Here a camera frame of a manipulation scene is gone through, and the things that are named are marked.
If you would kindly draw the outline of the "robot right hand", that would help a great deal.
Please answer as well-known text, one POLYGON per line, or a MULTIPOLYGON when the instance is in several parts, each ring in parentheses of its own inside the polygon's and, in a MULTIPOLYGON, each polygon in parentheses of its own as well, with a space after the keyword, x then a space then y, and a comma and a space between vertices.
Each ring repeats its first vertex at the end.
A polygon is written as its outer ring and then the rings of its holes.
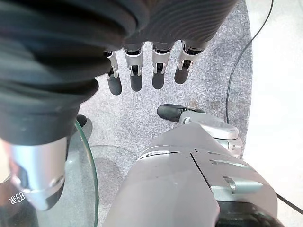
POLYGON ((114 52, 123 49, 131 88, 142 87, 142 48, 153 46, 155 89, 182 42, 175 82, 226 19, 234 0, 3 0, 0 3, 0 139, 11 181, 37 209, 59 200, 68 139, 81 103, 107 75, 121 93, 114 52))

